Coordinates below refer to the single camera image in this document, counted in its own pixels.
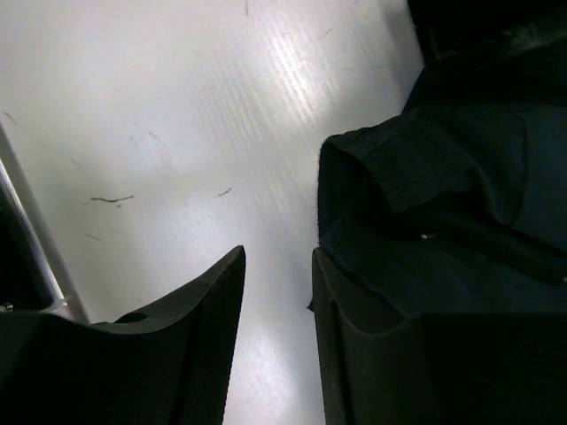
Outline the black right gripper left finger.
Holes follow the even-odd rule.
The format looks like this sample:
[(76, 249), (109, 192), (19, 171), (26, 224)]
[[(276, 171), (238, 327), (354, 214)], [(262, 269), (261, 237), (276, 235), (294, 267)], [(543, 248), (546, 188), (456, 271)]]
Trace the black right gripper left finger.
[(114, 322), (3, 313), (2, 423), (221, 423), (244, 286), (238, 246)]

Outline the dark navy shorts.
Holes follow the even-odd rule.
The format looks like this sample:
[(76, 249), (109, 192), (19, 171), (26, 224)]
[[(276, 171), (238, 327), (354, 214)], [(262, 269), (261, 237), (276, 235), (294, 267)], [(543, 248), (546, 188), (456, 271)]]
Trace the dark navy shorts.
[(411, 1), (402, 112), (329, 137), (319, 246), (404, 315), (566, 310), (566, 4)]

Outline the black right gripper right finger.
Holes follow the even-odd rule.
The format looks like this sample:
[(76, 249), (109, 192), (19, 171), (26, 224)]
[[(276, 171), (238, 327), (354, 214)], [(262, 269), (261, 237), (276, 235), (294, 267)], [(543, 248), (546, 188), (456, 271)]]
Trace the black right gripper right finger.
[(407, 318), (320, 250), (312, 286), (327, 423), (565, 423), (564, 315)]

